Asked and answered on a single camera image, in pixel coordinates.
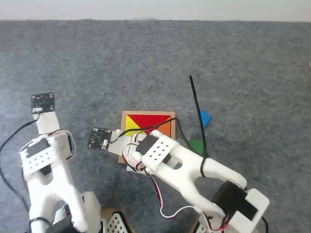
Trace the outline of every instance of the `red wire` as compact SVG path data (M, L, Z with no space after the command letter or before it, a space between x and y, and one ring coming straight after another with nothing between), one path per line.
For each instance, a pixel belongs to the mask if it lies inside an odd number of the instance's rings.
M211 225L211 223L210 223L210 221L209 221L209 218L205 215L205 218L206 218L206 220L207 220L207 223L208 223L208 226L209 226L209 228L212 230L212 231L224 231L224 229L227 227L227 225L228 225L228 223L229 223L229 220L226 222L225 221L225 219L226 219L226 216L223 218L223 221L222 221L222 224L221 224L221 226L220 226L220 228L218 228L218 229L213 229L212 228L212 225Z

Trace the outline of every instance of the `perforated plate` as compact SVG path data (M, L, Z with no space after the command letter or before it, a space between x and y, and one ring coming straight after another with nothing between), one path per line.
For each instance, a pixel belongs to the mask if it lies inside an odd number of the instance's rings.
M151 170L156 170L172 148L177 144L178 142L175 140L165 135L161 136L142 157L143 163Z
M129 233L122 217L118 213L114 213L107 225L107 233Z
M53 153L53 148L48 147L30 158L23 160L24 173L25 175L30 175L51 164L55 160L56 156Z

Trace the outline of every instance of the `black cable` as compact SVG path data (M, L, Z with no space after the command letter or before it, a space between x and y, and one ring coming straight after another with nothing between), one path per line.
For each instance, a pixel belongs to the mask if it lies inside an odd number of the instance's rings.
M261 219L264 222L264 225L266 226L266 233L269 233L269 225L267 220L264 218L264 216L262 216Z
M3 149L3 147L19 132L21 131L23 128L33 124L34 122L36 122L40 117L40 114L38 116L37 119L35 120L32 120L32 121L29 121L27 122L26 124L23 124L21 127L19 127L11 136L9 136L9 138L1 145L0 147L0 157L1 157L1 151ZM4 183L6 184L6 186L8 186L9 189L11 189L13 191L13 193L20 199L20 201L23 203L24 207L25 207L25 210L26 212L29 212L29 207L28 207L28 204L27 204L27 201L25 200L25 198L16 190L12 187L12 185L10 184L10 182L6 179L6 177L4 176L4 173L1 169L1 163L0 163L0 176L2 177Z
M32 233L32 232L31 232L31 224L32 224L33 222L36 222L36 221L44 221L44 222L45 222L46 224L48 224L49 226L51 225L50 221L48 221L46 218L44 218L44 217L35 217L35 218L29 220L29 225L28 225L28 231L27 231L27 233Z
M192 88L192 93L193 93L193 98L194 98L194 102L195 102L196 111L197 111L198 116L199 116L200 128L201 128L201 134L202 134L202 140L203 140L203 160L201 162L200 172L201 172L201 175L203 177L205 177L204 172L203 172L203 167L204 167L204 163L205 163L206 158L209 157L209 154L207 152L205 132L204 132L204 127L203 127L202 116L201 116L201 113L200 113L200 106L199 106L198 99L196 97L196 92L195 92L195 88L194 88L194 84L193 84L193 79L192 79L191 75L189 75L189 79L190 79L190 83L191 83L191 88Z
M123 131L121 134L119 134L119 136L117 137L117 139L115 139L114 141L111 141L111 142L109 142L109 143L114 143L114 142L117 141L120 137L122 137L123 135L125 135L125 134L128 133L128 132L131 132L131 131L142 131L142 130L148 130L148 129L151 129L151 128L157 128L157 127L159 127L159 126L161 126L161 125L164 125L164 124L166 124L166 123L168 123L168 122L170 122L170 121L172 121L172 120L175 120L175 121L177 122L177 126L178 126L178 128L179 128L179 130L180 130L181 136L183 137L183 140L185 141L187 147L188 147L191 151L193 151L194 153L199 154L199 153L190 145L190 143L188 142L188 140L187 140L187 138L186 138L186 136L185 136L185 134L184 134L184 132L183 132L183 130L182 130L182 128L181 128L181 124L180 124L180 122L179 122L179 119L176 118L176 117L173 117L173 118L171 118L171 119L168 119L168 120L166 120L166 121L163 121L162 123L159 123L159 124L156 124L156 125L152 125L152 126L148 126L148 127L145 127L145 128L141 128L141 129L128 129L128 130L125 130L125 131Z

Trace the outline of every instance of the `circuit board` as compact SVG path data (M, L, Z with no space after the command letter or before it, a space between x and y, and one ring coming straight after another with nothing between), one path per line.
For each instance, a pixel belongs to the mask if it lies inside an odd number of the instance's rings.
M31 95L32 114L53 111L55 111L55 100L53 92Z
M92 129L87 147L89 149L95 150L108 150L109 144L107 144L107 142L110 141L111 134L112 134L111 129L103 129L103 128Z

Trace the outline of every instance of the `white bracket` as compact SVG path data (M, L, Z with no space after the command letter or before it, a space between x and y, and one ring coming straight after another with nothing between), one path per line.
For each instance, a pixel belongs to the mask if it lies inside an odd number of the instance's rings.
M52 147L48 147L45 150L31 156L30 158L23 160L23 169L26 177L33 174L36 171L50 165L56 161L57 157L53 152Z
M142 162L151 170L157 170L165 157L177 145L179 145L178 142L162 135L142 157Z

